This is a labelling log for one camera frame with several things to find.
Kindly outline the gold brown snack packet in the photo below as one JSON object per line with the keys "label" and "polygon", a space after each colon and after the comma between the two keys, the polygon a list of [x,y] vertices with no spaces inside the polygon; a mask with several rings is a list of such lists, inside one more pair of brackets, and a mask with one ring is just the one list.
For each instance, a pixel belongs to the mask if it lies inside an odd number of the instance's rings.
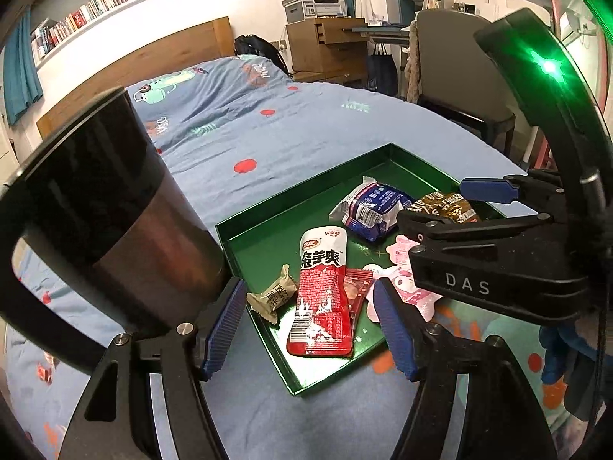
{"label": "gold brown snack packet", "polygon": [[409,207],[409,211],[448,218],[456,223],[478,222],[478,214],[460,193],[430,192]]}

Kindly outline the pink white snack packet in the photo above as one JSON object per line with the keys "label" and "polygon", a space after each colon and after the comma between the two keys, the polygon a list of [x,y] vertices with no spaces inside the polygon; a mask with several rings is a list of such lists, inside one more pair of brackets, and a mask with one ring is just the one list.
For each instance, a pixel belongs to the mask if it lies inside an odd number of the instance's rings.
{"label": "pink white snack packet", "polygon": [[395,242],[385,248],[385,252],[393,265],[382,268],[376,264],[369,264],[364,267],[364,270],[370,271],[375,280],[381,278],[391,280],[400,299],[406,304],[415,306],[424,320],[429,322],[435,313],[435,302],[442,296],[421,289],[415,284],[408,253],[416,245],[418,245],[418,242],[398,234]]}

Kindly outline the beige snack packet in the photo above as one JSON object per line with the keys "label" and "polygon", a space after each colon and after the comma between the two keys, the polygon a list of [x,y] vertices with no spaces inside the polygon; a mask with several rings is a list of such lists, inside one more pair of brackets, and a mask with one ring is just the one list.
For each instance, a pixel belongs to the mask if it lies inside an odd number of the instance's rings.
{"label": "beige snack packet", "polygon": [[279,322],[277,311],[287,304],[298,291],[298,282],[290,274],[290,265],[283,264],[280,275],[261,293],[247,293],[249,307],[261,318],[276,325]]}

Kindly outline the grey chair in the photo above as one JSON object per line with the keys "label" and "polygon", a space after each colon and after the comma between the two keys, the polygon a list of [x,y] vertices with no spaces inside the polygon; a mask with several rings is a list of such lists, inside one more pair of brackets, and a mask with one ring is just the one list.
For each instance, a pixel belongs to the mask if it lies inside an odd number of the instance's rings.
{"label": "grey chair", "polygon": [[489,21],[458,10],[420,10],[410,23],[406,100],[477,131],[511,151],[514,97],[501,73],[481,50],[475,33]]}

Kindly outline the teal curtain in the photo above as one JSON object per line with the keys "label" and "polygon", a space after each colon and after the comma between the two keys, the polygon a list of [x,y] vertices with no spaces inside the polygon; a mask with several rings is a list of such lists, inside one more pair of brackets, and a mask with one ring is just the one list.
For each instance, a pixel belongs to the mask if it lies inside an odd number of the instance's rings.
{"label": "teal curtain", "polygon": [[33,60],[30,25],[31,11],[27,7],[4,47],[3,90],[9,126],[44,95]]}

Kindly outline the orange-brown snack packet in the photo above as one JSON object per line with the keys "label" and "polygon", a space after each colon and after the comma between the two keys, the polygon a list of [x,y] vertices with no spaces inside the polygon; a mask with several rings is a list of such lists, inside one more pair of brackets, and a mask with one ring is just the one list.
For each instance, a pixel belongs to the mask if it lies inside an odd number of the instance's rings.
{"label": "orange-brown snack packet", "polygon": [[352,332],[355,332],[362,304],[374,283],[373,272],[365,269],[347,269],[344,278],[344,290],[348,300]]}

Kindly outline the tall red white snack bag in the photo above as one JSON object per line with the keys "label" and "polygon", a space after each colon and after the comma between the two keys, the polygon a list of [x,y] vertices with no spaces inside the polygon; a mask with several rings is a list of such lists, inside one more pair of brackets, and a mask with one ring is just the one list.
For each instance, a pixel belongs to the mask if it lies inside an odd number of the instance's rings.
{"label": "tall red white snack bag", "polygon": [[287,351],[294,356],[345,357],[353,350],[344,290],[347,234],[327,225],[300,239],[300,273]]}

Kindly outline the dark tote bag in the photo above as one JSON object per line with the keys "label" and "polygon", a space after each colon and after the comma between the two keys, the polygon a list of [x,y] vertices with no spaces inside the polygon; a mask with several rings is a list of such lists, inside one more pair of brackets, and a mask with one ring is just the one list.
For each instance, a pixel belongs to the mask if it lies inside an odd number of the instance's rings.
{"label": "dark tote bag", "polygon": [[376,44],[367,57],[367,89],[389,97],[398,95],[398,71],[384,44]]}

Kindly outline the wooden headboard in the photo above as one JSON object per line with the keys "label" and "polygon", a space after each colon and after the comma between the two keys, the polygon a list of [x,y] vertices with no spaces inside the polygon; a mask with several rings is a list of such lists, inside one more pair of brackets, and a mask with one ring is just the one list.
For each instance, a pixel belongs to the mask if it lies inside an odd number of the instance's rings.
{"label": "wooden headboard", "polygon": [[35,123],[48,138],[91,98],[105,90],[178,72],[197,63],[232,56],[234,34],[229,18],[201,23],[159,38],[110,63],[63,94]]}

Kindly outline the white printer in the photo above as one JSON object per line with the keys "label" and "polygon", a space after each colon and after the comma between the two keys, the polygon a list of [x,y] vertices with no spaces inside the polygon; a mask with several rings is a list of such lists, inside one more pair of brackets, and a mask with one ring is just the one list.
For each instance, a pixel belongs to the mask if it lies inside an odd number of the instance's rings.
{"label": "white printer", "polygon": [[282,6],[289,24],[305,19],[348,16],[346,0],[283,0]]}

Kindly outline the wooden drawer cabinet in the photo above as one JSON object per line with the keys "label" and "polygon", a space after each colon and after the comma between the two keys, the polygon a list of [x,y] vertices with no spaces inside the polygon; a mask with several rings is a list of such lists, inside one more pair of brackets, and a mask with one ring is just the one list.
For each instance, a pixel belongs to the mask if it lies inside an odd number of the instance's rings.
{"label": "wooden drawer cabinet", "polygon": [[358,18],[311,18],[286,26],[293,77],[302,82],[365,85],[367,39]]}

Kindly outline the black backpack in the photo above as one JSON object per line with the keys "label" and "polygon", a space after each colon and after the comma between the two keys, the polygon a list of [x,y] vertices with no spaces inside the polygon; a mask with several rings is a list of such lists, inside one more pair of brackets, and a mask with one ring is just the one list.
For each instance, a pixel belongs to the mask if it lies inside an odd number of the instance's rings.
{"label": "black backpack", "polygon": [[251,54],[268,58],[286,75],[291,75],[280,51],[258,35],[239,35],[238,38],[235,38],[234,50],[236,55]]}

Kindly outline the green tray box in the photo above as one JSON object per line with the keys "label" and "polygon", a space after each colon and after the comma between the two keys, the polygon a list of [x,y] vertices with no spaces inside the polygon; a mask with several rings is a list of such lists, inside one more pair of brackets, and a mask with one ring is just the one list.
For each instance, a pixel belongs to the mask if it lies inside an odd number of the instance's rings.
{"label": "green tray box", "polygon": [[[217,234],[232,271],[251,292],[259,294],[279,276],[283,266],[293,278],[303,268],[324,266],[387,268],[385,248],[394,238],[372,243],[330,220],[342,198],[373,177],[411,197],[432,191],[455,192],[458,180],[397,145],[384,145],[311,177],[217,224]],[[293,355],[290,340],[305,344],[343,341],[347,316],[337,292],[308,296],[304,306],[288,301],[277,311],[276,323],[251,314],[254,328],[286,389],[293,396],[336,378],[384,343],[384,335],[366,312],[356,317],[347,355]]]}

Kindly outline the blue white snack packet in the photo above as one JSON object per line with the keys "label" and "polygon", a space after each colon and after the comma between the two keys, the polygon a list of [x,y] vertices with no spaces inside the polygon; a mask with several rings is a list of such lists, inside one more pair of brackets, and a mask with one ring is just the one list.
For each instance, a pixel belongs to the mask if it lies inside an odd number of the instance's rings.
{"label": "blue white snack packet", "polygon": [[334,206],[328,218],[341,222],[356,236],[374,243],[391,233],[398,214],[414,202],[407,193],[391,185],[373,177],[363,177],[362,183]]}

